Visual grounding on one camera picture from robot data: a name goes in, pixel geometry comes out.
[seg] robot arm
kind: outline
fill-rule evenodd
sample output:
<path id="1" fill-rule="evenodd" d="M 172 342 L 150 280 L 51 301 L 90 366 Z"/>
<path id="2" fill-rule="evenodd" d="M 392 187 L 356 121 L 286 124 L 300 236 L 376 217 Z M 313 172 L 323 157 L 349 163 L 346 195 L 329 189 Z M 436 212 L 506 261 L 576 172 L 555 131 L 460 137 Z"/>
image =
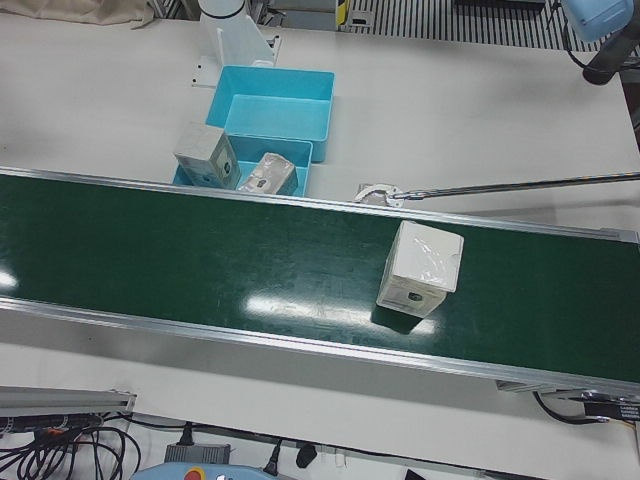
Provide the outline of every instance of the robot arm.
<path id="1" fill-rule="evenodd" d="M 220 66 L 273 66 L 275 54 L 248 15 L 245 0 L 198 0 L 204 55 Z"/>
<path id="2" fill-rule="evenodd" d="M 563 0 L 562 9 L 585 42 L 615 32 L 583 71 L 590 83 L 608 83 L 640 43 L 640 0 Z"/>

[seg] conveyor belt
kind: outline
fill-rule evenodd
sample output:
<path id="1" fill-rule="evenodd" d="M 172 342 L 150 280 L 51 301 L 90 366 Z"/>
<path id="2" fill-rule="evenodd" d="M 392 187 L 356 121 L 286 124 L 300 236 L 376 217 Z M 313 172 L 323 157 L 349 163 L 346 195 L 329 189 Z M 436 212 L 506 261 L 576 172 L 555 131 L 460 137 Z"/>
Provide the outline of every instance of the conveyor belt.
<path id="1" fill-rule="evenodd" d="M 640 392 L 640 250 L 613 233 L 34 175 L 0 175 L 2 308 L 44 302 Z M 465 237 L 458 291 L 422 322 L 375 305 L 402 218 Z"/>

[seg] white table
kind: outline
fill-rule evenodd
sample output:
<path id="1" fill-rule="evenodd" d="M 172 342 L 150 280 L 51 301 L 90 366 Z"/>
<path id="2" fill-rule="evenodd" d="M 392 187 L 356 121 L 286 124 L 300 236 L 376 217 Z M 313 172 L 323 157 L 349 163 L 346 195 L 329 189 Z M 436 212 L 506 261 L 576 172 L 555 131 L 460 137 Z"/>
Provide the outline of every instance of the white table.
<path id="1" fill-rule="evenodd" d="M 640 166 L 619 83 L 584 84 L 560 52 L 280 34 L 280 66 L 336 72 L 311 196 Z M 131 31 L 0 15 L 0 164 L 168 182 L 182 127 L 212 97 L 190 86 L 196 37 L 187 22 Z M 606 185 L 416 206 L 640 230 L 639 194 Z M 131 390 L 151 414 L 557 480 L 640 473 L 630 429 L 553 422 L 484 380 L 17 316 L 2 318 L 2 341 L 2 384 Z"/>

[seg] blue plastic bin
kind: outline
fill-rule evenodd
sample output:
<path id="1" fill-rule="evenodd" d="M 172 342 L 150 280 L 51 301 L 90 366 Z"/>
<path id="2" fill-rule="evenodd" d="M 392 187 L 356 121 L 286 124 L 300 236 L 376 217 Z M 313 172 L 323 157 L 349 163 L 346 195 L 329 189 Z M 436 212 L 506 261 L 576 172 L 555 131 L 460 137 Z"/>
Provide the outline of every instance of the blue plastic bin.
<path id="1" fill-rule="evenodd" d="M 230 135 L 310 141 L 311 161 L 321 162 L 334 78 L 331 72 L 224 67 L 206 123 Z"/>
<path id="2" fill-rule="evenodd" d="M 311 142 L 240 135 L 229 135 L 229 142 L 231 142 L 233 151 L 236 154 L 236 159 L 240 165 L 241 177 L 238 186 L 242 185 L 247 179 L 265 153 L 278 153 L 296 166 L 298 188 L 293 192 L 293 196 L 304 197 L 307 190 L 309 165 L 313 152 Z M 193 185 L 179 165 L 173 177 L 173 184 Z"/>

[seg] red button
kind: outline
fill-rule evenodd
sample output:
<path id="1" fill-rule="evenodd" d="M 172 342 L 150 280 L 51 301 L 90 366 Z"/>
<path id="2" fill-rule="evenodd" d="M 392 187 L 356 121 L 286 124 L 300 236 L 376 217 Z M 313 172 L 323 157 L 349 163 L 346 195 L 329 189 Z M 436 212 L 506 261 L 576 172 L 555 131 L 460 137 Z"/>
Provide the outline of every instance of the red button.
<path id="1" fill-rule="evenodd" d="M 184 476 L 184 480 L 205 480 L 204 472 L 201 468 L 194 468 L 187 472 L 187 474 Z"/>

